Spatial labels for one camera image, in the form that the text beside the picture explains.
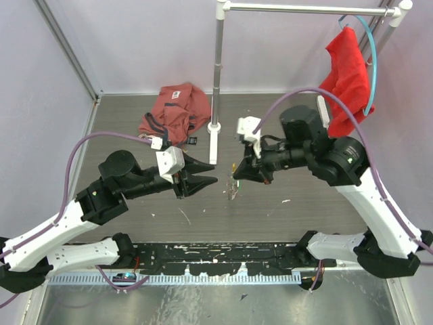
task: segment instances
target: clothing label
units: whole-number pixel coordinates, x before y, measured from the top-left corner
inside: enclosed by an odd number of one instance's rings
[[[175,98],[179,98],[179,95],[181,94],[180,91],[174,91],[173,94],[171,95],[171,99],[175,99]]]
[[[197,144],[197,137],[188,137],[187,144]]]

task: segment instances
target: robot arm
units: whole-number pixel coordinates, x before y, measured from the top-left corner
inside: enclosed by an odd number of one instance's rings
[[[99,165],[101,177],[79,192],[55,227],[14,251],[15,245],[44,229],[57,215],[16,238],[0,238],[0,253],[11,250],[0,262],[0,286],[13,293],[31,290],[47,278],[93,265],[129,265],[135,249],[125,234],[116,234],[94,244],[64,245],[128,211],[125,199],[134,199],[173,189],[185,198],[217,181],[196,173],[214,169],[169,147],[156,153],[158,166],[141,170],[125,150],[113,152]]]
[[[308,167],[314,176],[346,197],[368,227],[363,234],[349,236],[307,232],[297,245],[301,258],[355,261],[380,278],[415,273],[420,264],[416,256],[419,247],[382,200],[360,142],[351,137],[330,139],[319,113],[303,105],[281,114],[285,139],[253,134],[259,121],[250,116],[238,123],[237,133],[245,143],[245,152],[234,178],[270,184],[275,171]],[[268,139],[275,144],[269,145]],[[395,205],[389,195],[388,199]],[[416,238],[430,246],[432,233],[417,229],[397,210]]]

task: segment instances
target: white pole base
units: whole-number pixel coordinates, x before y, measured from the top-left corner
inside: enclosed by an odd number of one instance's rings
[[[216,165],[216,159],[218,156],[218,133],[221,131],[221,124],[217,123],[212,125],[211,122],[208,124],[208,132],[210,134],[210,146],[209,146],[209,163]]]

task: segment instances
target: white pipe connector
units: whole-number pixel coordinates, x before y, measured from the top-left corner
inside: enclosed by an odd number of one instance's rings
[[[210,146],[209,146],[209,163],[216,165],[218,158],[218,133],[221,131],[221,124],[217,123],[212,125],[208,124],[208,132],[210,134]]]
[[[217,20],[224,20],[224,18],[225,18],[224,6],[225,6],[226,2],[230,2],[230,1],[216,0],[216,18],[217,18]]]
[[[407,12],[412,9],[413,2],[412,0],[402,0],[398,4],[398,7],[395,7],[395,13],[390,21],[391,27],[398,27],[403,20],[403,18],[406,16]]]

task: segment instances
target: gray floor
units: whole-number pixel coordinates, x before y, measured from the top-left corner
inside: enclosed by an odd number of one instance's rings
[[[327,270],[312,295],[297,285],[144,286],[127,295],[104,285],[53,285],[37,324],[394,325],[398,320],[384,280],[364,271]]]
[[[77,241],[92,242],[116,232],[128,233],[136,242],[297,241],[307,230],[330,234],[364,231],[365,224],[348,201],[307,169],[280,171],[269,186],[243,181],[238,197],[227,200],[225,190],[231,165],[238,163],[243,155],[243,146],[234,138],[237,119],[249,115],[262,117],[278,97],[271,94],[222,96],[219,160],[216,169],[208,173],[218,177],[218,183],[185,200],[176,200],[173,192],[164,192],[128,201],[128,213],[83,234]],[[138,135],[141,116],[152,109],[155,99],[155,96],[106,96],[98,108],[93,130]],[[315,107],[315,95],[301,94],[288,100],[265,124],[263,134],[282,136],[279,113],[301,103]],[[195,136],[198,144],[187,146],[188,154],[208,162],[206,127]],[[95,138],[87,149],[77,190],[97,179],[98,164],[119,149],[130,150],[142,168],[156,164],[154,151],[146,145],[113,137]]]

